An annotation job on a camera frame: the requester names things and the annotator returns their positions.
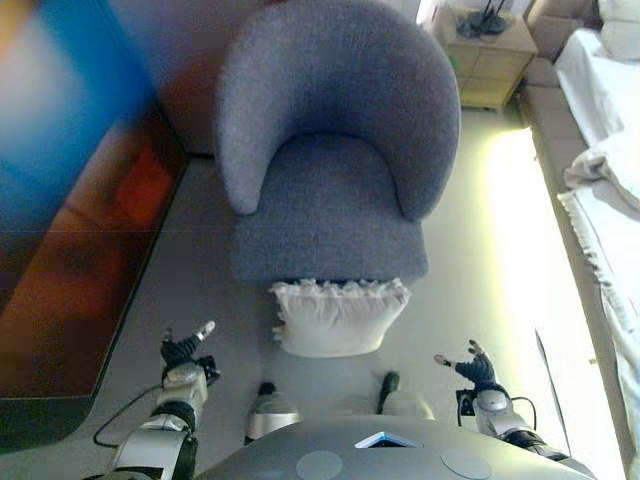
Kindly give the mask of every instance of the gray armchair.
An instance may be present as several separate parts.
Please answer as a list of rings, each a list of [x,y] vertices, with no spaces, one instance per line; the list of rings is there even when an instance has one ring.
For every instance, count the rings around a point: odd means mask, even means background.
[[[216,159],[249,283],[423,276],[420,221],[458,145],[437,43],[375,1],[292,0],[256,14],[217,91]]]

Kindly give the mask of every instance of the nightstand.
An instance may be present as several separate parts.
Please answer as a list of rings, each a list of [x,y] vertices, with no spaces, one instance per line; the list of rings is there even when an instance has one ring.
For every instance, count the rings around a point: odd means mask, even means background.
[[[429,30],[449,56],[456,73],[460,103],[500,109],[538,53],[521,16],[505,15],[507,29],[497,36],[468,39],[456,32],[459,17],[472,10],[439,7]]]

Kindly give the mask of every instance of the chair backrest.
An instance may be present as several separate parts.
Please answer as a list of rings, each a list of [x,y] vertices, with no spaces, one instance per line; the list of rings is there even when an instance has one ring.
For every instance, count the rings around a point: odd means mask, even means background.
[[[292,0],[249,20],[217,90],[216,157],[232,206],[255,212],[271,158],[313,132],[362,138],[405,218],[433,208],[458,146],[452,68],[420,27],[371,0]]]

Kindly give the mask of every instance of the black cable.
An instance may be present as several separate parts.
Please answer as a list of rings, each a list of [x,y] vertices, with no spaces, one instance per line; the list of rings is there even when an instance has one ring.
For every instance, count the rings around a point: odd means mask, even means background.
[[[538,413],[536,412],[536,406],[533,404],[531,399],[527,397],[513,397],[511,401],[514,401],[514,400],[526,400],[527,402],[529,402],[529,405],[531,405],[531,409],[533,410],[533,429],[537,430],[538,429]]]
[[[462,426],[462,401],[458,402],[458,426]]]
[[[104,442],[101,442],[100,440],[98,440],[98,435],[100,435],[102,433],[102,431],[111,424],[111,422],[113,422],[116,418],[118,418],[120,415],[122,415],[122,413],[127,408],[129,408],[131,405],[136,403],[138,400],[140,400],[142,397],[144,397],[148,393],[153,392],[154,390],[157,390],[159,388],[162,388],[162,385],[154,385],[153,387],[149,387],[149,388],[143,390],[142,393],[140,393],[133,400],[129,401],[129,403],[127,403],[124,407],[122,407],[120,410],[118,410],[109,420],[107,420],[105,423],[103,423],[102,426],[98,430],[96,430],[96,433],[93,435],[93,443],[95,443],[99,447],[118,448],[118,445],[116,445],[115,443],[104,443]]]

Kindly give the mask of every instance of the bed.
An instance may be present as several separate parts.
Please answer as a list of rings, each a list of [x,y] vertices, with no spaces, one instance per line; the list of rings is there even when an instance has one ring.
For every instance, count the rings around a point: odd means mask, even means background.
[[[598,3],[600,9],[589,0],[534,2],[528,24],[541,57],[525,74],[520,106],[554,200],[626,473],[637,479],[640,66],[638,52],[618,47],[640,44],[640,9],[621,0]],[[612,4],[633,12],[615,18]],[[630,26],[630,37],[614,38]]]

